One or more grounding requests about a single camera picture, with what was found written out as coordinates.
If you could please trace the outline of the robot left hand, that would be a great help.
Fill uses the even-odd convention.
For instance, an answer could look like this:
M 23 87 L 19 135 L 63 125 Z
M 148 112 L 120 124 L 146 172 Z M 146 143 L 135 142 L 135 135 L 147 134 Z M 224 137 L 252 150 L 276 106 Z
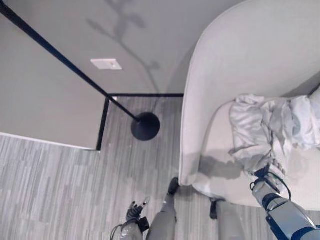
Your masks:
M 129 206 L 127 213 L 126 213 L 126 220 L 130 221 L 133 219 L 139 220 L 141 218 L 141 213 L 143 209 L 148 205 L 150 202 L 150 197 L 147 196 L 141 204 L 137 204 L 136 201 L 133 201 Z

